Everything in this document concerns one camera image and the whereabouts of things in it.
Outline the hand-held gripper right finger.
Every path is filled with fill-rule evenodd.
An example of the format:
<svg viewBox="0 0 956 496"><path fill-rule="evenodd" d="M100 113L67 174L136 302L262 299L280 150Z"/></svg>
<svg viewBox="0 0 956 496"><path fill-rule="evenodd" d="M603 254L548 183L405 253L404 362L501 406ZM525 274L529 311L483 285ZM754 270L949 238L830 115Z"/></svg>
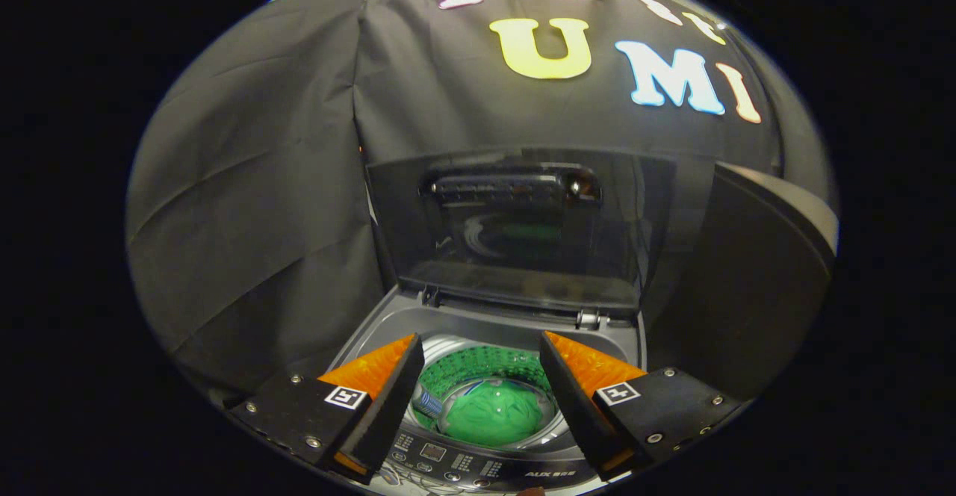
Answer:
<svg viewBox="0 0 956 496"><path fill-rule="evenodd" d="M670 461L747 405L686 371L644 371L550 330L539 337L539 361L574 441L604 482Z"/></svg>

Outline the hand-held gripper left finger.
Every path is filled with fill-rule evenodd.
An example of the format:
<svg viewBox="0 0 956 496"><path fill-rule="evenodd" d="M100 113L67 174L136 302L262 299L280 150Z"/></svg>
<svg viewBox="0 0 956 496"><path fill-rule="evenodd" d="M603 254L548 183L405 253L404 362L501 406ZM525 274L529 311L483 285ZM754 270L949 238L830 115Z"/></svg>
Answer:
<svg viewBox="0 0 956 496"><path fill-rule="evenodd" d="M369 485L392 448L424 356L412 333L322 376L278 376L228 410L230 420L295 462Z"/></svg>

